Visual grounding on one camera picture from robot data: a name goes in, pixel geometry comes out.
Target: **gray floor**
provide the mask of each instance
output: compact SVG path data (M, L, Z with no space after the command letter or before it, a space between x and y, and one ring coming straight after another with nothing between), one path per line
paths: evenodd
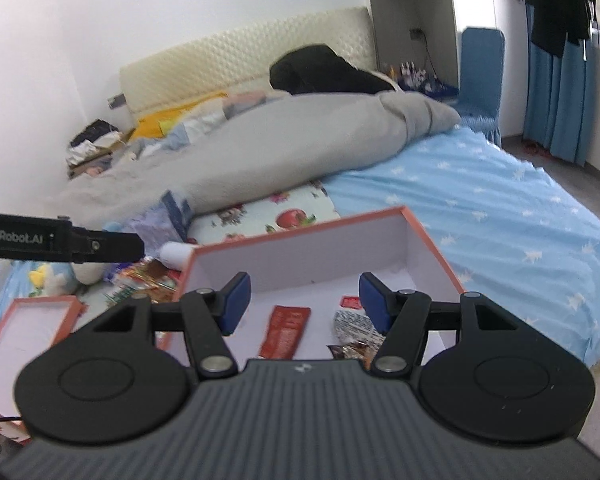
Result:
M600 218L600 179L574 164L525 153L520 137L504 139L502 147L511 155L544 168L556 182ZM582 428L580 440L600 457L600 380L596 384L596 400Z
M536 168L544 170L583 206L600 218L600 180L575 164L558 158L525 153L521 137L502 140L502 147L521 160L528 160Z

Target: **yellow cloth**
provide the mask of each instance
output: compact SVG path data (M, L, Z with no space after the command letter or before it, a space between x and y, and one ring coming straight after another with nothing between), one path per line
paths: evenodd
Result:
M144 116L138 121L138 127L133 132L133 135L131 135L129 141L131 142L132 140L139 139L139 137L163 137L165 133L160 127L160 123L163 123L163 126L165 126L166 123L171 122L171 126L175 126L175 123L180 116L189 112L199 104L222 97L227 97L227 94L225 92L213 92L190 103L173 108L166 108L165 110L160 110L159 112Z
M178 124L177 119L170 121L158 121L158 126L160 126L162 136L164 137L166 134L168 134L176 124Z

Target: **small box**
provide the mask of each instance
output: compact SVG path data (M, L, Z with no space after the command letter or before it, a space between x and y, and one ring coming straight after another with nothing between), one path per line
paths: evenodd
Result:
M19 416L13 387L20 371L73 330L84 305L75 296L16 298L0 320L0 417ZM0 423L0 434L28 438L17 422Z
M392 290L412 288L435 301L458 301L460 281L413 213L392 208L315 226L204 246L191 255L178 297L200 287L219 290L248 272L251 303L226 339L240 367L258 354L275 305L312 310L295 359L330 359L337 344L333 317L343 296L358 295L362 272ZM455 344L455 333L431 333L425 359ZM187 364L184 338L174 333L167 351Z

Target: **blue chair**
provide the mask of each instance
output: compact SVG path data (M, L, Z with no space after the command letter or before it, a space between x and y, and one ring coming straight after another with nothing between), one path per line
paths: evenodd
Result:
M467 27L460 51L460 91L453 104L462 126L482 132L500 146L500 98L504 71L504 35L495 28Z

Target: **white cabinet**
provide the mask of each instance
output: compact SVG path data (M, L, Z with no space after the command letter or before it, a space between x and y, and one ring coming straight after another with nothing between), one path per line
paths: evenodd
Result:
M493 0L453 0L456 31L462 33L467 27L496 28Z
M522 0L493 0L493 5L496 27L505 38L500 132L509 137L520 135L525 123L529 61L526 7Z
M424 43L411 39L411 31L420 28L426 34L436 73L453 85L459 82L462 32L467 27L501 30L506 43L500 131L504 137L522 133L528 46L526 10L521 0L371 0L371 8L381 64L414 61L422 66Z

